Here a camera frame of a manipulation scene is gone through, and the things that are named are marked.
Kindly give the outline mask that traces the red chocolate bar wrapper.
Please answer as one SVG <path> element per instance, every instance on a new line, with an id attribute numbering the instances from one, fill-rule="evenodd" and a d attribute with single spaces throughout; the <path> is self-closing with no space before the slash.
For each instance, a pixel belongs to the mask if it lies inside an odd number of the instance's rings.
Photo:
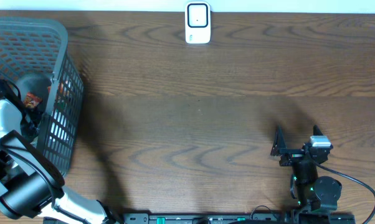
<path id="1" fill-rule="evenodd" d="M 26 108 L 35 109 L 42 102 L 42 98 L 35 96 L 33 93 L 28 92 L 24 98 L 23 104 Z"/>

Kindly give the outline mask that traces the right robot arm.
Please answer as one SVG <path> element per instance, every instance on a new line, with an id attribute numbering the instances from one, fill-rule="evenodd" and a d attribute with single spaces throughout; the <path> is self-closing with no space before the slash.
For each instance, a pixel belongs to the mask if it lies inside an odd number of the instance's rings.
<path id="1" fill-rule="evenodd" d="M 293 170 L 290 193 L 299 204 L 291 214 L 294 223 L 300 223 L 303 217 L 329 222 L 331 212 L 338 208 L 341 183 L 329 176 L 320 177 L 317 171 L 317 167 L 328 160 L 332 149 L 330 140 L 318 126 L 313 127 L 312 136 L 299 149 L 289 149 L 281 127 L 276 128 L 270 155 L 280 158 L 280 166 Z"/>

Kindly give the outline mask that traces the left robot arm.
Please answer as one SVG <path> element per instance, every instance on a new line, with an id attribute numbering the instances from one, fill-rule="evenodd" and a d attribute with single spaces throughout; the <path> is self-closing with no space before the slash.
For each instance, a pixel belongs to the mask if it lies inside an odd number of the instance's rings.
<path id="1" fill-rule="evenodd" d="M 46 223 L 123 223 L 98 200 L 65 186 L 56 166 L 31 145 L 37 111 L 22 102 L 12 82 L 0 80 L 0 211 L 11 219 L 44 217 Z"/>

